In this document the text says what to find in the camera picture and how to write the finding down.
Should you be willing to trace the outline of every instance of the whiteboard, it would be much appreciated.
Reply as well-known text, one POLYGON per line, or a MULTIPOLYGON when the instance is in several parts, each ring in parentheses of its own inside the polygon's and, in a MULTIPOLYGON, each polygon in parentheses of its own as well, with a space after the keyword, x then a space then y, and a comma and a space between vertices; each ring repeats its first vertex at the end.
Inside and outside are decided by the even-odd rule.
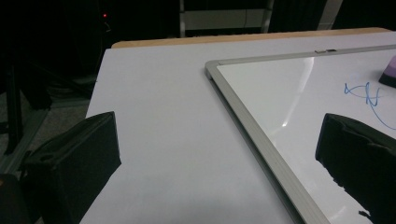
MULTIPOLYGON (((372 222, 359 215, 364 208, 315 159, 324 115, 356 119, 396 138, 396 89, 378 82, 396 49, 366 50, 218 61, 215 68, 211 66, 216 62, 206 65, 247 132, 253 123, 260 127, 332 224, 372 222), (245 114, 238 112, 240 107, 245 114)), ((259 151, 267 153, 268 148, 260 148, 264 136, 252 130, 249 134, 259 151)))

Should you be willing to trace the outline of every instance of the purple object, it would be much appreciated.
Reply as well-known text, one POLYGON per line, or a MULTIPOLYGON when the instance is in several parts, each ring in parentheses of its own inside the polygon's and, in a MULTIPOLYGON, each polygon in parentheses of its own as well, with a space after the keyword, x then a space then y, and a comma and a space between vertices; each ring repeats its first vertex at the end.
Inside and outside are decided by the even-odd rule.
POLYGON ((396 88, 396 56, 393 56, 390 60, 387 68, 379 79, 379 82, 396 88))

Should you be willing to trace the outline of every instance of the white table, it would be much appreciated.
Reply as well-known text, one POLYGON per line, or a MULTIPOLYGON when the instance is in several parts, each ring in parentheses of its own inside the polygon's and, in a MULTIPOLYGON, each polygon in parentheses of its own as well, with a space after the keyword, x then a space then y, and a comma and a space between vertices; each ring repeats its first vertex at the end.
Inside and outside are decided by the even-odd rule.
POLYGON ((378 31, 384 33, 108 49, 87 117, 115 111, 122 165, 81 223, 293 223, 206 78, 205 63, 394 43, 396 34, 378 31))

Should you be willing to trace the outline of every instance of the white surface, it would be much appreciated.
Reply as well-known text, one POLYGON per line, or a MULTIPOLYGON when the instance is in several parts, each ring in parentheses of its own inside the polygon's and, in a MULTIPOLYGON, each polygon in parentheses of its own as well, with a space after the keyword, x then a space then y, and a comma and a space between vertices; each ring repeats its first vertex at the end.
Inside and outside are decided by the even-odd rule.
POLYGON ((115 111, 121 167, 81 223, 291 223, 205 62, 391 43, 396 34, 106 51, 87 117, 115 111))
POLYGON ((371 221, 315 160, 324 115, 357 119, 396 138, 396 89, 378 82, 394 55, 396 49, 218 66, 333 224, 371 221))

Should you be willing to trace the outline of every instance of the whiteboard frame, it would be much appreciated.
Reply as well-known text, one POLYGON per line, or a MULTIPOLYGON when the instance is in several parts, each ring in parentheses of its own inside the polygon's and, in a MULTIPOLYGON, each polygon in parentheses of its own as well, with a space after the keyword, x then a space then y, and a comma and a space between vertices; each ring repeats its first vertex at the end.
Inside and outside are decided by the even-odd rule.
POLYGON ((225 80, 218 66, 237 63, 255 63, 274 60, 285 60, 305 57, 321 57, 348 53, 378 51, 386 49, 396 49, 396 45, 375 46, 354 49, 320 49, 314 52, 302 52, 292 54, 280 54, 262 57, 227 59, 209 61, 205 64, 205 74, 209 80, 219 88, 220 94, 227 101, 230 109, 235 113, 237 119, 243 127, 239 127, 247 133, 251 142, 260 152, 262 159, 267 163, 271 172, 274 174, 279 186, 289 197, 291 203, 305 223, 329 224, 330 221, 325 217, 318 205, 314 202, 310 194, 306 191, 300 180, 286 164, 277 149, 271 143, 268 136, 262 130, 246 107, 242 104, 232 87, 225 80))

